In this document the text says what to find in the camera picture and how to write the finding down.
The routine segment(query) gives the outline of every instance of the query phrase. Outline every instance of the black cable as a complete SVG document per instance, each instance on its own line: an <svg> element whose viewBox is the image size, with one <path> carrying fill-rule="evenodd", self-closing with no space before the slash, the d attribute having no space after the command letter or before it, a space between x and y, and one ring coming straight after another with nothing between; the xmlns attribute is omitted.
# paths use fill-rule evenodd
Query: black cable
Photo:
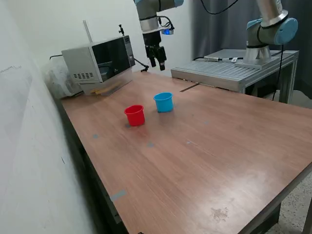
<svg viewBox="0 0 312 234"><path fill-rule="evenodd" d="M196 57L195 59L193 59L193 61L195 61L197 59L204 59L204 57Z"/></svg>
<svg viewBox="0 0 312 234"><path fill-rule="evenodd" d="M145 67L144 69L141 70L141 72L147 72L147 70L150 68L148 65L140 62L139 60L137 60L136 58L134 58L135 61L137 61L139 64L141 64L143 67Z"/></svg>
<svg viewBox="0 0 312 234"><path fill-rule="evenodd" d="M229 5L227 8L223 9L222 11L219 11L219 12L216 12L216 13L213 13L213 12L210 12L207 10L207 8L205 7L205 4L203 2L203 0L200 0L201 1L201 4L203 5L205 11L211 15L218 15L218 14L221 14L222 12L225 12L227 9L229 9L230 7L232 7L235 3L238 2L238 0L235 0L231 5Z"/></svg>
<svg viewBox="0 0 312 234"><path fill-rule="evenodd" d="M53 56L50 57L50 60L51 60L51 58L60 57L60 56L63 56L63 55L53 55Z"/></svg>
<svg viewBox="0 0 312 234"><path fill-rule="evenodd" d="M168 27L169 25L171 26L171 30L174 29L174 25L172 24L171 20L167 16L157 16L159 19L160 18L165 18L168 20L168 22L165 25L161 25L161 27Z"/></svg>
<svg viewBox="0 0 312 234"><path fill-rule="evenodd" d="M193 61L196 61L197 59L209 59L209 58L205 58L205 57L197 57L195 59L193 59ZM232 60L233 58L218 58L218 61L224 61L224 60ZM237 60L242 60L244 59L243 57L238 57Z"/></svg>
<svg viewBox="0 0 312 234"><path fill-rule="evenodd" d="M277 91L278 82L279 82L279 78L280 78L280 76L281 76L282 61L283 61L283 53L284 53L284 45L282 45L281 61L280 61L280 63L279 63L279 70L278 70L278 76L277 76L277 83L276 83L276 86L275 86L275 91L274 91L274 94L273 94L272 101L274 101L275 94L276 94L276 91Z"/></svg>
<svg viewBox="0 0 312 234"><path fill-rule="evenodd" d="M158 5L159 5L159 10L158 11L161 11L161 0L158 0Z"/></svg>

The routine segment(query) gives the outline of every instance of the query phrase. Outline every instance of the table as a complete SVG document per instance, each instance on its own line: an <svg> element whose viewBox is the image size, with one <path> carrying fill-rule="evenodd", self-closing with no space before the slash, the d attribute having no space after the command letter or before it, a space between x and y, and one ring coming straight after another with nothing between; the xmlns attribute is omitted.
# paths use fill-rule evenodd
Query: table
<svg viewBox="0 0 312 234"><path fill-rule="evenodd" d="M272 50L274 55L279 51ZM244 57L246 50L224 49L210 54L210 57L221 59ZM297 70L299 51L284 51L281 73L280 102L290 103ZM245 89L252 84L268 77L279 70L280 60L276 59L268 67L259 70L255 68L236 67L231 62L208 62L204 59L191 61L171 70L172 77L187 79L210 86L245 93Z"/></svg>
<svg viewBox="0 0 312 234"><path fill-rule="evenodd" d="M134 76L109 97L62 101L129 233L251 233L312 171L312 110ZM159 114L164 91L175 109ZM123 113L132 104L145 108L140 127Z"/></svg>

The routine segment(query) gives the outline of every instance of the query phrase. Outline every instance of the table leg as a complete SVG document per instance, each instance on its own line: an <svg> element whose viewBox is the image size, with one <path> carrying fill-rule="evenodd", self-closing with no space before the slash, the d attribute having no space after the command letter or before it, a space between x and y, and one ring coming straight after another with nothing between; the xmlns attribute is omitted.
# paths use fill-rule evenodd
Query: table leg
<svg viewBox="0 0 312 234"><path fill-rule="evenodd" d="M312 234L312 201L310 202L310 207L302 234Z"/></svg>
<svg viewBox="0 0 312 234"><path fill-rule="evenodd" d="M281 211L281 204L279 204L261 223L256 229L254 229L250 234L264 234L268 232L271 227L273 227L279 220L279 213Z"/></svg>
<svg viewBox="0 0 312 234"><path fill-rule="evenodd" d="M293 97L294 79L297 70L297 61L284 67L281 71L281 92L279 102L290 103Z"/></svg>

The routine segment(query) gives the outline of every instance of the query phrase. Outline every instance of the cable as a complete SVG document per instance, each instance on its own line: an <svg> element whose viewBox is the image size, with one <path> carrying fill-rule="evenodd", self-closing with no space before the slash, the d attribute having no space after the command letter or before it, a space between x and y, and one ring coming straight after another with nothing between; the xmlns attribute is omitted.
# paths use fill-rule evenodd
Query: cable
<svg viewBox="0 0 312 234"><path fill-rule="evenodd" d="M281 61L279 63L279 71L278 71L278 76L277 76L277 83L276 83L276 86L275 86L275 91L274 91L274 94L273 94L272 101L274 101L275 94L276 94L276 91L277 91L278 82L279 82L279 78L281 76L283 53L284 53L284 45L282 45Z"/></svg>
<svg viewBox="0 0 312 234"><path fill-rule="evenodd" d="M51 60L51 58L60 57L60 56L63 56L63 55L53 55L53 56L50 57L50 60Z"/></svg>
<svg viewBox="0 0 312 234"><path fill-rule="evenodd" d="M197 59L204 59L204 57L196 57L195 59L193 59L193 61L195 61Z"/></svg>
<svg viewBox="0 0 312 234"><path fill-rule="evenodd" d="M147 70L150 68L148 65L140 62L139 60L137 60L136 58L134 58L135 61L137 61L139 64L141 64L143 67L145 67L144 69L141 70L141 72L147 72Z"/></svg>
<svg viewBox="0 0 312 234"><path fill-rule="evenodd" d="M207 59L208 61L215 61L215 62L217 62L217 61L226 61L226 60L232 60L232 59L234 59L234 58L209 58L209 57L207 57L207 58L205 58L205 57L197 57L197 58L195 58L195 59L193 59L193 61L196 61L197 59ZM238 58L236 58L237 60L242 60L242 59L244 59L243 57L238 57Z"/></svg>
<svg viewBox="0 0 312 234"><path fill-rule="evenodd" d="M157 16L157 17L158 17L158 19L165 18L168 20L168 22L165 25L161 25L161 27L171 26L171 30L174 29L174 25L172 24L171 20L167 16Z"/></svg>
<svg viewBox="0 0 312 234"><path fill-rule="evenodd" d="M227 9L229 9L229 8L232 7L235 3L238 2L238 0L235 0L231 5L229 5L229 6L228 6L227 8L225 8L224 10L219 11L219 12L216 12L216 13L213 13L213 12L210 12L210 11L207 10L207 8L205 7L205 4L204 4L203 0L200 0L200 1L201 1L201 4L203 5L205 11L206 11L207 13L209 13L210 15L218 15L218 14L221 14L222 12L225 12Z"/></svg>

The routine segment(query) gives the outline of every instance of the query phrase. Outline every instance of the stain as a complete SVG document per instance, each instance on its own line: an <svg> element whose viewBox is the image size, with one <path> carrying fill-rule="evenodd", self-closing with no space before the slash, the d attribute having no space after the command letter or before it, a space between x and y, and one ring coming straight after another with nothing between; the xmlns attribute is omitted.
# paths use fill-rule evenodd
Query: stain
<svg viewBox="0 0 312 234"><path fill-rule="evenodd" d="M220 221L226 222L225 219L228 217L228 211L229 211L227 207L225 207L224 209L211 208L211 211L212 211L212 216L217 222L220 222Z"/></svg>
<svg viewBox="0 0 312 234"><path fill-rule="evenodd" d="M152 148L152 147L154 147L154 144L150 141L147 143L147 147Z"/></svg>
<svg viewBox="0 0 312 234"><path fill-rule="evenodd" d="M127 193L125 190L121 190L120 192L116 193L115 195L111 196L111 201L116 201L118 198L121 198L122 196L125 196Z"/></svg>

